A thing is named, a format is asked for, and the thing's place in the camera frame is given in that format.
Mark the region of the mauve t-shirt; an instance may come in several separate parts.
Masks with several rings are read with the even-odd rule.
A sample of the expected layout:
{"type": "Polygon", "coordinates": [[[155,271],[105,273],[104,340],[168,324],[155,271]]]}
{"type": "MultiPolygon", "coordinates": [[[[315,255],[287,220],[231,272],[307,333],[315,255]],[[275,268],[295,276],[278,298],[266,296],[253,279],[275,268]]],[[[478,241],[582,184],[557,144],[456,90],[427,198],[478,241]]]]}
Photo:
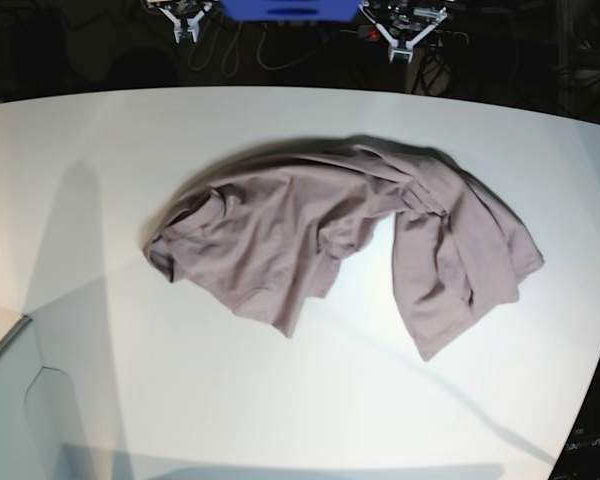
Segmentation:
{"type": "Polygon", "coordinates": [[[291,336],[304,302],[329,293],[386,218],[394,299],[424,360],[516,302],[544,264],[522,220],[453,160],[367,136],[290,142],[213,168],[174,198],[143,253],[169,282],[291,336]]]}

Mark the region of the black power strip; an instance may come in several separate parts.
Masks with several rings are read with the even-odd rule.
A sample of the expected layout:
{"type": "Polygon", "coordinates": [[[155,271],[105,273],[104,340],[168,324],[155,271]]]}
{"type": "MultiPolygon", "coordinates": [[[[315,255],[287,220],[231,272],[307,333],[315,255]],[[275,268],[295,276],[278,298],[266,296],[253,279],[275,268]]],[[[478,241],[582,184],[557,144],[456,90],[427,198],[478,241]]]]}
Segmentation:
{"type": "Polygon", "coordinates": [[[382,25],[363,25],[354,31],[357,37],[367,42],[385,41],[389,45],[389,50],[413,50],[418,45],[424,45],[426,42],[432,45],[438,45],[442,42],[445,35],[459,37],[469,41],[469,36],[464,32],[448,31],[443,29],[425,29],[418,31],[415,34],[408,33],[407,38],[402,41],[397,37],[392,36],[388,30],[382,25]]]}

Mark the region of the blue plastic bin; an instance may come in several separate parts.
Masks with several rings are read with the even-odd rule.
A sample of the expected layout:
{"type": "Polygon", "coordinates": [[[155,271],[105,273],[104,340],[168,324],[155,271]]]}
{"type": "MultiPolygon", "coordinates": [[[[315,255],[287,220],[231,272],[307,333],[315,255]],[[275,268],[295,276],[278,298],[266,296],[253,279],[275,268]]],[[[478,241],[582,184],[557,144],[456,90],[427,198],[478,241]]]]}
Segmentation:
{"type": "Polygon", "coordinates": [[[351,21],[360,0],[221,0],[226,14],[239,22],[351,21]]]}

